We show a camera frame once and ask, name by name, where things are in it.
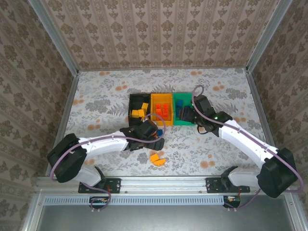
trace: patterned wallpaper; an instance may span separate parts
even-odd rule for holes
[[[253,70],[278,147],[293,151],[308,184],[308,1],[293,0]],[[308,186],[302,201],[308,211]]]
[[[278,0],[42,0],[80,70],[245,66]]]
[[[0,1],[0,230],[18,230],[44,175],[72,75],[26,0]]]

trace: orange bin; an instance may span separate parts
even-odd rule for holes
[[[151,113],[156,114],[156,105],[160,104],[161,109],[163,109],[164,104],[168,104],[168,116],[164,119],[166,126],[173,125],[173,100],[172,93],[155,93],[151,94]],[[151,116],[151,120],[156,122],[159,126],[163,126],[163,122],[158,120],[156,116]]]

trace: yellow block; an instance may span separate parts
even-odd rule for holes
[[[148,103],[143,103],[141,109],[148,110]]]
[[[165,162],[166,162],[166,159],[161,159],[161,160],[156,160],[155,162],[153,162],[153,164],[159,167],[159,166],[164,165]]]
[[[154,161],[159,160],[159,156],[157,154],[151,155],[150,156],[150,161],[153,163]]]
[[[139,118],[139,111],[138,110],[132,110],[131,111],[131,117]]]
[[[144,109],[139,109],[138,112],[139,112],[139,117],[145,117],[146,116],[146,112],[145,112]]]

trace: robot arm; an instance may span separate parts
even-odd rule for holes
[[[154,141],[157,139],[157,131],[158,127],[156,124],[151,120],[145,120],[139,126],[121,128],[119,131],[105,136],[77,138],[73,133],[68,134],[47,155],[47,159],[51,167],[54,167],[64,152],[78,143],[84,143],[68,154],[59,163],[54,173],[60,183],[77,180],[89,186],[100,184],[98,187],[102,188],[104,186],[105,176],[99,168],[87,165],[86,161],[108,152],[133,151],[143,147],[157,151],[162,150],[165,142],[164,139],[152,143],[131,140],[133,138],[143,141]],[[119,136],[127,137],[127,139],[118,138]]]
[[[265,194],[276,198],[297,180],[295,174],[267,150],[273,151],[296,170],[291,151],[286,148],[279,150],[260,141],[238,125],[230,115],[225,112],[216,113],[208,99],[203,95],[194,97],[194,103],[203,115],[223,124],[217,124],[204,119],[193,108],[183,108],[180,111],[181,120],[197,124],[199,127],[204,127],[207,132],[212,132],[217,137],[229,141],[250,157],[258,166],[258,168],[249,169],[239,168],[237,166],[229,168],[221,175],[222,178],[227,176],[227,179],[224,179],[228,181],[227,184],[260,187]],[[236,127],[248,137],[230,128],[228,125]],[[263,144],[266,149],[261,148],[253,140]]]

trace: floral tablecloth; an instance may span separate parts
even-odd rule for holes
[[[129,94],[190,92],[202,84],[217,112],[225,111],[261,140],[265,140],[244,69],[173,69],[80,72],[66,134],[106,135],[128,127]],[[165,146],[158,154],[162,167],[150,162],[154,151],[141,149],[108,153],[86,161],[107,176],[220,175],[233,165],[254,163],[232,144],[214,134],[200,135],[196,126],[167,127]]]

